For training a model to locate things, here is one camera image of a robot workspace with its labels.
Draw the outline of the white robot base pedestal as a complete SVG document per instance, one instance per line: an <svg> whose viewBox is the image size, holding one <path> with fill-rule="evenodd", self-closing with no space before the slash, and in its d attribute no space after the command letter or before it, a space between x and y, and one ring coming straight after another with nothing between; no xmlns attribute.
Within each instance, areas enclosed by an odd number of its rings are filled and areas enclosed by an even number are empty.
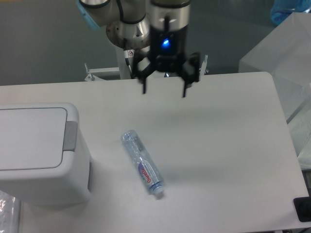
<svg viewBox="0 0 311 233"><path fill-rule="evenodd" d="M134 50L115 47L121 80L132 79L132 63Z"/></svg>

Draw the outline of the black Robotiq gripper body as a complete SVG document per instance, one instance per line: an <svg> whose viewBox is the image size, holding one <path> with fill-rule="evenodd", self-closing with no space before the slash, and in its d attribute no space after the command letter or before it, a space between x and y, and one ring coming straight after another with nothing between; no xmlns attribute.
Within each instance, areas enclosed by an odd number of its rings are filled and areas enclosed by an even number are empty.
<svg viewBox="0 0 311 233"><path fill-rule="evenodd" d="M179 77L183 75L187 32L187 26L168 32L150 27L149 75L155 71L176 73Z"/></svg>

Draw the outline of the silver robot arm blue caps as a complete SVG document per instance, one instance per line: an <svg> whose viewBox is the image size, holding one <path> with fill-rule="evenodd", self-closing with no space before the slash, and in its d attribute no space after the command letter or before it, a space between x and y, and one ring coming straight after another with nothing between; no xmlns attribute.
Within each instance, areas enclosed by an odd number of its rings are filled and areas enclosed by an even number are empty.
<svg viewBox="0 0 311 233"><path fill-rule="evenodd" d="M92 29L106 27L110 42L133 50L127 63L132 79L147 90L147 78L155 71L175 73L186 90L200 80L200 53L185 52L190 17L189 0L78 0L77 7Z"/></svg>

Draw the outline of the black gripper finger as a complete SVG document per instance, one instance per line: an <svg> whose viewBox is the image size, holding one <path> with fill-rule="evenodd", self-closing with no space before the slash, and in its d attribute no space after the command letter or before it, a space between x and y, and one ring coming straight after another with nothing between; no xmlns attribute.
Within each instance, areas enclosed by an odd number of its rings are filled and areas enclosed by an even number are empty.
<svg viewBox="0 0 311 233"><path fill-rule="evenodd" d="M138 67L139 63L142 62L144 58L147 58L147 60L149 59L148 53L135 53L132 65L132 79L137 79L142 85L143 94L147 91L147 78L156 71L155 62L149 62L143 69Z"/></svg>
<svg viewBox="0 0 311 233"><path fill-rule="evenodd" d="M187 58L187 60L182 64L180 68L179 76L184 81L182 95L183 98L186 97L187 89L190 88L193 83L197 83L200 81L199 65L200 53L195 52Z"/></svg>

